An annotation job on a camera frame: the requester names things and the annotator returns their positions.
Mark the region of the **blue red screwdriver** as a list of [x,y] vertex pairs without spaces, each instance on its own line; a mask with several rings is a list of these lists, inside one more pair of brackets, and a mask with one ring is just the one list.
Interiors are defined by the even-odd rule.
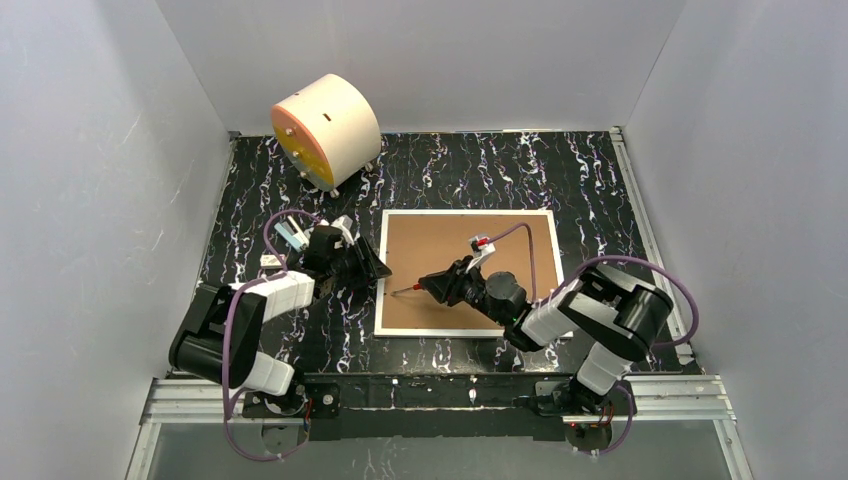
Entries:
[[419,283],[416,283],[416,284],[409,286],[409,287],[406,287],[406,288],[394,290],[390,293],[390,295],[391,296],[397,296],[397,295],[400,295],[400,294],[403,294],[403,293],[418,291],[418,290],[421,290],[421,289],[422,289],[422,286]]

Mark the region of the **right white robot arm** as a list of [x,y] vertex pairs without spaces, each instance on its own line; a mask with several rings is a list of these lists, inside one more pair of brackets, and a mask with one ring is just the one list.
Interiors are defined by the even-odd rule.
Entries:
[[602,412],[629,367],[648,356],[674,308],[665,291],[603,262],[581,268],[571,283],[536,302],[512,273],[484,276],[469,257],[419,278],[414,287],[439,304],[469,305],[502,326],[504,338],[524,352],[573,330],[592,339],[577,373],[533,401],[541,415]]

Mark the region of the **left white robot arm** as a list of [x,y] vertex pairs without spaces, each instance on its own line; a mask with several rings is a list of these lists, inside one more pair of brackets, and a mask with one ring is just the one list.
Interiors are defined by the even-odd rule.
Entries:
[[287,265],[284,277],[264,279],[241,296],[239,283],[200,284],[170,346],[170,365],[217,384],[227,367],[230,389],[283,396],[295,369],[259,351],[264,324],[334,287],[368,287],[392,274],[368,240],[353,237],[342,221],[314,227]]

